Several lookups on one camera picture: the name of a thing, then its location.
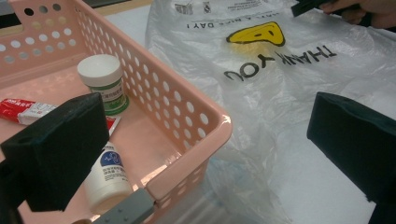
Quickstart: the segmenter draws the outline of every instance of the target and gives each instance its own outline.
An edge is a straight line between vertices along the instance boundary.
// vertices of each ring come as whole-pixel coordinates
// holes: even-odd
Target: toothpaste tube
[[[29,125],[55,109],[57,105],[48,105],[21,99],[5,99],[0,102],[0,118],[19,124]],[[120,122],[119,116],[106,116],[108,132],[111,136]]]

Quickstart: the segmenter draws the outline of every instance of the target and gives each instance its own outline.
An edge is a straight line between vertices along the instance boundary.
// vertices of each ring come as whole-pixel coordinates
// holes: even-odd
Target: gray plastic part
[[[154,212],[154,202],[144,189],[138,189],[128,198],[104,213],[94,224],[138,224]]]

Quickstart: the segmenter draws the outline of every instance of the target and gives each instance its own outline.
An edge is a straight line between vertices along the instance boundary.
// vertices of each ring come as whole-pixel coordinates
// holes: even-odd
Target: white jar
[[[118,58],[109,54],[92,55],[82,60],[77,70],[91,92],[101,93],[107,115],[119,114],[128,107],[129,99],[123,91]]]
[[[132,193],[120,155],[110,142],[84,182],[93,214],[102,215]]]

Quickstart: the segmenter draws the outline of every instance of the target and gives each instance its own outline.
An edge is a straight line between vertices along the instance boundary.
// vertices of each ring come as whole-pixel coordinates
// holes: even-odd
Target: blue label
[[[102,155],[100,160],[102,166],[119,165],[122,166],[121,157],[117,152],[107,151]]]

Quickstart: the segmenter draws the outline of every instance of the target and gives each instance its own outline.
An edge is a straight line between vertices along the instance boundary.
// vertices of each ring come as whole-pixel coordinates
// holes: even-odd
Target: jar lid
[[[113,84],[122,76],[119,59],[109,54],[92,55],[82,60],[77,70],[84,84],[90,87]]]

